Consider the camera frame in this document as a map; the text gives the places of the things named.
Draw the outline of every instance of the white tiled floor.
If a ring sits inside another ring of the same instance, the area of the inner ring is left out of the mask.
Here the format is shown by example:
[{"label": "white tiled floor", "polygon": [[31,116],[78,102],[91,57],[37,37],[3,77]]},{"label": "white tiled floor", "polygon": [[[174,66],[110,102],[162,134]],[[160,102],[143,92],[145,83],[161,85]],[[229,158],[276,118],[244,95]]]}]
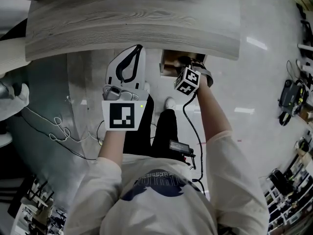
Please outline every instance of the white tiled floor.
[{"label": "white tiled floor", "polygon": [[[301,42],[300,16],[293,0],[240,0],[240,6],[239,60],[208,56],[205,65],[213,74],[212,91],[231,122],[235,142],[262,177],[275,168],[284,170],[288,166],[295,155],[293,145],[305,131],[296,119],[285,127],[277,119],[280,113],[277,100],[288,78],[286,62],[294,63],[300,57],[297,48]],[[259,47],[250,43],[253,40]],[[151,84],[156,120],[166,97],[172,96],[179,105],[188,100],[173,90],[173,79],[159,76],[160,59],[160,50],[147,50],[146,80]],[[236,107],[255,109],[255,113],[236,113]],[[200,113],[188,114],[201,141],[205,141]],[[199,173],[199,142],[182,111],[177,111],[177,121],[179,140],[190,144],[198,154]],[[260,178],[262,185],[265,179]]]}]

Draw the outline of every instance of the white floor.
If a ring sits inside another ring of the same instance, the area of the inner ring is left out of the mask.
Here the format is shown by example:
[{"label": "white floor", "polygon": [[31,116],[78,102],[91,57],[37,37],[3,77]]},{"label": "white floor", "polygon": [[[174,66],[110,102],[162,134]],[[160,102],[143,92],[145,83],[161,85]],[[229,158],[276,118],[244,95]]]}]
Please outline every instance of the white floor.
[{"label": "white floor", "polygon": [[[239,60],[208,56],[205,65],[213,74],[212,91],[232,125],[234,141],[246,154],[265,190],[266,176],[275,168],[285,170],[295,156],[294,143],[306,129],[297,119],[291,119],[285,127],[278,122],[277,100],[288,78],[286,62],[294,63],[300,57],[297,48],[302,38],[300,15],[293,0],[240,0],[240,6]],[[119,51],[85,51],[67,57],[70,98],[80,137],[85,137],[88,131],[94,134],[103,120],[101,98],[105,69]],[[147,49],[146,52],[146,80],[151,85],[156,108],[153,121],[157,123],[166,97],[172,96],[178,105],[179,141],[195,150],[197,170],[194,172],[195,177],[199,177],[200,145],[181,110],[189,97],[174,91],[174,79],[160,77],[161,50]],[[236,112],[236,108],[250,109],[253,114]],[[201,141],[205,142],[198,107],[190,107],[187,113]],[[99,138],[103,135],[104,125],[99,130]],[[82,146],[87,157],[96,157],[100,149],[92,139]]]},{"label": "white floor", "polygon": [[[284,170],[288,166],[295,156],[294,143],[306,129],[297,119],[291,119],[285,127],[278,122],[277,100],[288,78],[286,62],[290,60],[294,64],[300,57],[297,48],[302,37],[300,16],[293,0],[240,0],[240,5],[239,60],[208,56],[205,65],[214,77],[212,91],[232,125],[233,139],[266,189],[264,176],[275,168]],[[195,149],[196,172],[200,173],[199,142],[181,111],[188,97],[173,90],[173,79],[159,77],[160,56],[160,50],[147,50],[146,80],[151,84],[156,104],[155,122],[165,98],[172,96],[180,109],[177,110],[179,141]],[[236,108],[254,113],[235,112]],[[188,114],[205,142],[200,112],[191,110]]]}]

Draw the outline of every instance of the wooden table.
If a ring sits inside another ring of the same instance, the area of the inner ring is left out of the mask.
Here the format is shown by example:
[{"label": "wooden table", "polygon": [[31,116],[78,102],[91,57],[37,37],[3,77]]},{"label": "wooden table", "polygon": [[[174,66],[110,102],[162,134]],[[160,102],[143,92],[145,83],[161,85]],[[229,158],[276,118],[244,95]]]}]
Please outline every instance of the wooden table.
[{"label": "wooden table", "polygon": [[39,0],[31,4],[28,61],[136,44],[236,60],[239,0]]}]

